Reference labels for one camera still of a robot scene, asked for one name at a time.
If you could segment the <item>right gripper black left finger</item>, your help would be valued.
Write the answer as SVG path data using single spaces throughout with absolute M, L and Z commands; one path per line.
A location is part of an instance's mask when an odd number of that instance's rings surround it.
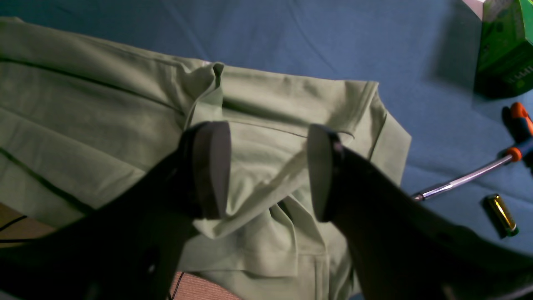
M 225 217 L 228 122 L 187 129 L 175 152 L 98 211 L 1 250 L 2 300 L 165 300 L 194 220 Z

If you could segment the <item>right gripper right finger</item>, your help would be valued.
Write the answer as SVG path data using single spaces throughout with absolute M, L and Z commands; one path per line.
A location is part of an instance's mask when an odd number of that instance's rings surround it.
M 366 300 L 531 300 L 531 256 L 416 203 L 323 125 L 308 167 L 316 218 L 345 236 Z

